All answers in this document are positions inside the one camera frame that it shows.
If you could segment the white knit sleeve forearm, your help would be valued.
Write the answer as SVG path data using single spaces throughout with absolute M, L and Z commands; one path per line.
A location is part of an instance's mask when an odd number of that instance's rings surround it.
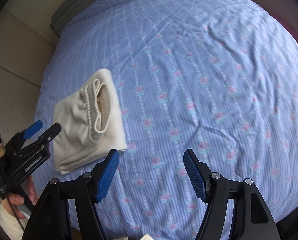
M 0 203 L 0 226 L 5 231 L 10 239 L 22 239 L 24 230 L 22 229 L 26 227 L 30 216 L 20 211 L 20 215 L 23 215 L 24 218 L 16 218 L 13 216 L 13 213 L 9 213 L 6 209 L 8 206 L 8 202 L 1 202 Z

